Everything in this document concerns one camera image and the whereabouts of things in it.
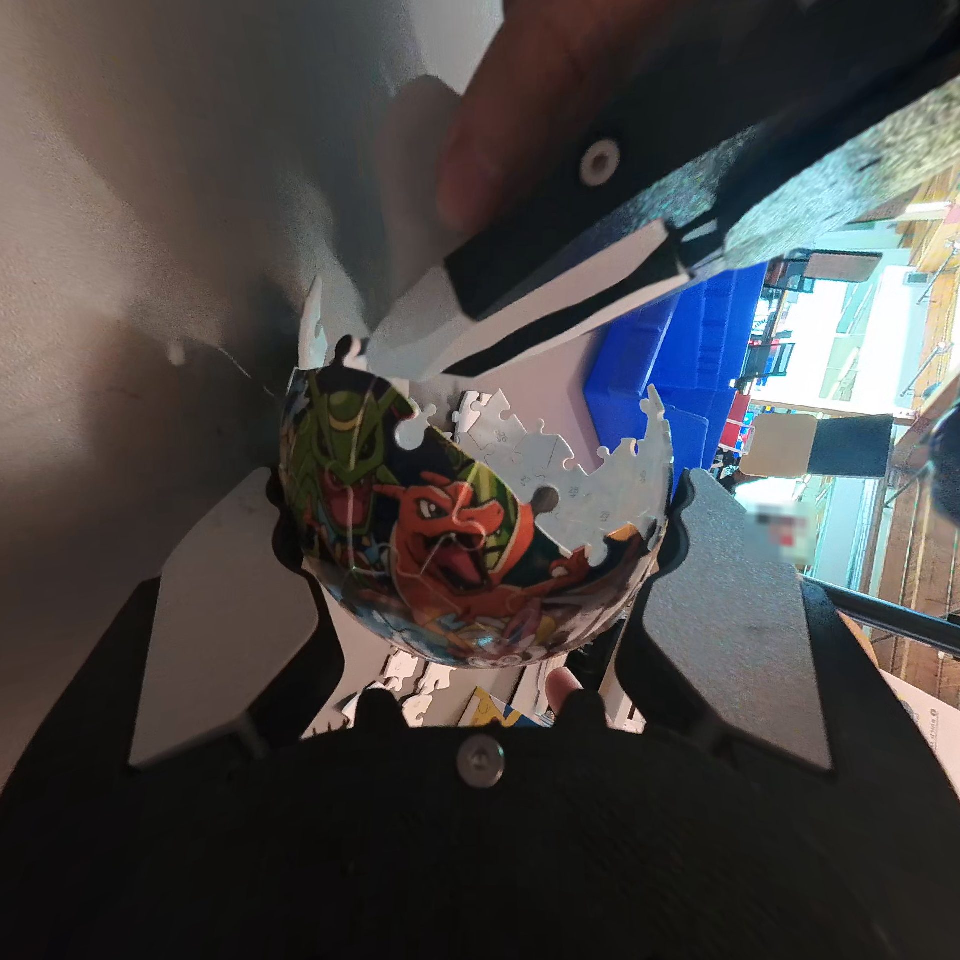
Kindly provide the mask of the black metal bar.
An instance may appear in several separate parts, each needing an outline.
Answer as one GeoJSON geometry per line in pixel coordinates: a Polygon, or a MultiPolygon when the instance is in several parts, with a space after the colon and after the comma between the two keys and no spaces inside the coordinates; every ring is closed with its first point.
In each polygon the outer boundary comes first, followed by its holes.
{"type": "Polygon", "coordinates": [[[933,617],[911,608],[893,604],[845,587],[809,576],[800,579],[819,589],[834,608],[852,619],[886,631],[892,636],[910,639],[944,652],[959,648],[959,626],[948,619],[933,617]]]}

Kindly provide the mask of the pile of loose puzzle pieces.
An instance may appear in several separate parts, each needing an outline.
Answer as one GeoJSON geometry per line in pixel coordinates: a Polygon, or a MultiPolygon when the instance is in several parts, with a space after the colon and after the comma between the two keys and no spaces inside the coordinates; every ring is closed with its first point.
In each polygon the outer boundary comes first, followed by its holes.
{"type": "Polygon", "coordinates": [[[510,698],[522,668],[448,667],[394,650],[370,690],[387,690],[399,702],[408,726],[457,727],[476,689],[501,700],[510,698]]]}

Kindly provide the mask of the wooden shelving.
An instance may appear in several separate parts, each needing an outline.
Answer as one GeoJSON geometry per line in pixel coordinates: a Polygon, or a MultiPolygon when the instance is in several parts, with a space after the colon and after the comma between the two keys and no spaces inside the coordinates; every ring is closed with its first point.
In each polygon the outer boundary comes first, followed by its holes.
{"type": "Polygon", "coordinates": [[[958,531],[933,504],[930,435],[958,391],[958,162],[918,186],[896,228],[910,268],[910,337],[873,551],[873,596],[935,618],[958,614],[958,531]]]}

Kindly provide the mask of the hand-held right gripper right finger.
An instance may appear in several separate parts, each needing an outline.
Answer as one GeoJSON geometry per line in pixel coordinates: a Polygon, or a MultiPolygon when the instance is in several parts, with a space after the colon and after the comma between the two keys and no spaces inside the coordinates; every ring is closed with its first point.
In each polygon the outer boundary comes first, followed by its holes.
{"type": "Polygon", "coordinates": [[[618,648],[643,719],[714,755],[736,741],[832,770],[799,574],[711,474],[680,477],[656,560],[618,648]]]}

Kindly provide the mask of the yellow blue printed card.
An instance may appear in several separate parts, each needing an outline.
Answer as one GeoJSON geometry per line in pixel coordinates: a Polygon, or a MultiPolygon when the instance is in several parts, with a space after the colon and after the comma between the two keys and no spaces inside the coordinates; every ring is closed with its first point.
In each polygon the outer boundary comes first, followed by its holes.
{"type": "Polygon", "coordinates": [[[504,729],[550,729],[553,716],[529,716],[514,706],[498,700],[489,691],[476,686],[459,719],[458,727],[476,728],[498,725],[504,729]]]}

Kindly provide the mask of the white printed sheet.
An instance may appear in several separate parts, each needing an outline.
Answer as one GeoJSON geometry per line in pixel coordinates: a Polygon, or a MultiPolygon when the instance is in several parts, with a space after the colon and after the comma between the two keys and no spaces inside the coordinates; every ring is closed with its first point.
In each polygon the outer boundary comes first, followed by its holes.
{"type": "Polygon", "coordinates": [[[880,674],[911,714],[931,749],[942,756],[958,753],[959,709],[887,671],[881,670],[880,674]]]}

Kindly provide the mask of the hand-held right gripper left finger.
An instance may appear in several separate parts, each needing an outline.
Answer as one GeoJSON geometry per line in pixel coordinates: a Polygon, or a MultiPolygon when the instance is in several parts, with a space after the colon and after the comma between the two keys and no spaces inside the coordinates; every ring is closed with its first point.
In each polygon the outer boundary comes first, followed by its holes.
{"type": "Polygon", "coordinates": [[[219,738],[255,757],[298,742],[343,678],[330,607],[258,468],[163,565],[129,762],[219,738]]]}

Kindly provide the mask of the black panel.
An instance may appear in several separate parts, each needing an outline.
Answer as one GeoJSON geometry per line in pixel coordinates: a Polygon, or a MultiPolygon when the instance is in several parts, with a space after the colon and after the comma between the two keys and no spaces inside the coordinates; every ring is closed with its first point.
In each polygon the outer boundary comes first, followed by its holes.
{"type": "Polygon", "coordinates": [[[884,478],[894,426],[892,414],[820,419],[807,472],[834,478],[884,478]]]}

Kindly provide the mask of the colourful cartoon puzzle ball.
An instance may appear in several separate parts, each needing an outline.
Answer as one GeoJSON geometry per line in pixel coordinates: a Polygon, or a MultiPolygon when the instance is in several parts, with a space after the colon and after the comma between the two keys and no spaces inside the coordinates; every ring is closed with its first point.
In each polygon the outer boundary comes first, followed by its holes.
{"type": "Polygon", "coordinates": [[[281,416],[279,482],[308,570],[386,642],[464,668],[527,666],[592,642],[653,573],[674,454],[649,386],[641,438],[593,472],[502,391],[470,399],[453,435],[388,379],[359,340],[335,345],[315,276],[281,416]]]}

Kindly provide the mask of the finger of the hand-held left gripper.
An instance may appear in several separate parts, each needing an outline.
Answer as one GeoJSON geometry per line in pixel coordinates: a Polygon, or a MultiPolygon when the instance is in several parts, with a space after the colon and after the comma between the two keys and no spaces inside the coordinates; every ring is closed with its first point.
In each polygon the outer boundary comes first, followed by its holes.
{"type": "Polygon", "coordinates": [[[735,139],[689,150],[694,129],[594,126],[510,212],[446,258],[464,314],[486,320],[655,221],[712,209],[735,139]]]}
{"type": "Polygon", "coordinates": [[[592,258],[485,319],[462,309],[437,266],[391,307],[366,347],[368,370],[425,381],[477,377],[533,356],[673,293],[690,282],[675,258],[648,258],[624,272],[592,258]]]}

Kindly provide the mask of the brown cardboard piece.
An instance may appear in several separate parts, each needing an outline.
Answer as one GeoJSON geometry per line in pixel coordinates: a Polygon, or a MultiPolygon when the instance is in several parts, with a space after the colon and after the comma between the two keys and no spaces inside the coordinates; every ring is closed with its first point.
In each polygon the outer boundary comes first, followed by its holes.
{"type": "Polygon", "coordinates": [[[867,636],[866,632],[863,630],[862,626],[858,623],[858,621],[856,621],[852,617],[848,616],[845,612],[840,610],[838,611],[838,616],[846,625],[846,629],[856,639],[857,643],[862,648],[862,650],[864,651],[864,653],[866,654],[870,662],[873,664],[873,666],[876,669],[881,669],[874,644],[871,642],[870,637],[867,636]]]}

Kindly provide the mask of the person's left hand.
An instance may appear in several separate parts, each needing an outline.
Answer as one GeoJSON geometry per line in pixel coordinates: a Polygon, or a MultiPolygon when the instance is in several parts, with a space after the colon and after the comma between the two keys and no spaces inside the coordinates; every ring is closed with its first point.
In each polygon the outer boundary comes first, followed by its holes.
{"type": "Polygon", "coordinates": [[[659,2],[505,2],[437,166],[438,213],[474,235],[503,213],[551,153],[630,77],[659,2]]]}

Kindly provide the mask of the blue plastic bin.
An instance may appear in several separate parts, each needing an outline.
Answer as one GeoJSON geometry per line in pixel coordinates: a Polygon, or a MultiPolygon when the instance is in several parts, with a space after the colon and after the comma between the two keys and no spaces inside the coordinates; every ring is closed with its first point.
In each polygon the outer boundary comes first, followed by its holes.
{"type": "Polygon", "coordinates": [[[636,309],[606,329],[583,396],[602,447],[641,440],[648,426],[642,400],[653,386],[671,431],[674,475],[702,466],[710,432],[718,359],[705,329],[701,287],[636,309]]]}
{"type": "Polygon", "coordinates": [[[696,383],[675,388],[671,404],[705,419],[728,414],[741,376],[768,263],[727,270],[680,295],[671,330],[685,347],[696,383]]]}

